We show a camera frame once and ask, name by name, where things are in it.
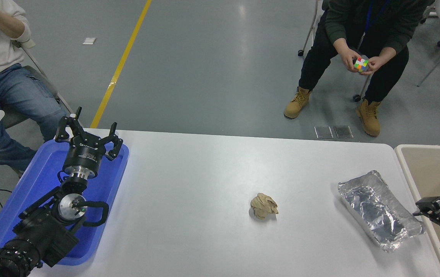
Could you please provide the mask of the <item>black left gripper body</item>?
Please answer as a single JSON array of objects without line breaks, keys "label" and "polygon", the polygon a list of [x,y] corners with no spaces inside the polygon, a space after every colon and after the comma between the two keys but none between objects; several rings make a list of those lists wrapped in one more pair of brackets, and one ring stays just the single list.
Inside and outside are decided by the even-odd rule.
[{"label": "black left gripper body", "polygon": [[69,142],[69,150],[63,163],[63,171],[67,174],[77,167],[85,168],[92,174],[97,174],[102,157],[106,153],[103,145],[86,145],[81,142]]}]

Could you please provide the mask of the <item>person's right hand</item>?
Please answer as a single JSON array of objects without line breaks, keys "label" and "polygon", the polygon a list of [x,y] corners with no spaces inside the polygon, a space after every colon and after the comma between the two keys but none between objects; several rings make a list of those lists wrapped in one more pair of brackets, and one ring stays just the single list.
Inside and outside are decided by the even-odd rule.
[{"label": "person's right hand", "polygon": [[359,72],[357,68],[354,67],[354,60],[361,58],[361,56],[350,48],[345,48],[338,51],[340,58],[342,59],[345,68],[349,72],[357,73]]}]

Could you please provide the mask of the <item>person's left hand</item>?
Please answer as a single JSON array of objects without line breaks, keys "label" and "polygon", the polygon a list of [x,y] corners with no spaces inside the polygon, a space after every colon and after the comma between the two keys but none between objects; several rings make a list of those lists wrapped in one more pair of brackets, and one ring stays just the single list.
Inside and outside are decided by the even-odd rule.
[{"label": "person's left hand", "polygon": [[361,75],[371,75],[374,74],[378,69],[380,69],[386,63],[385,58],[381,56],[375,56],[369,58],[367,67],[365,71],[362,71]]}]

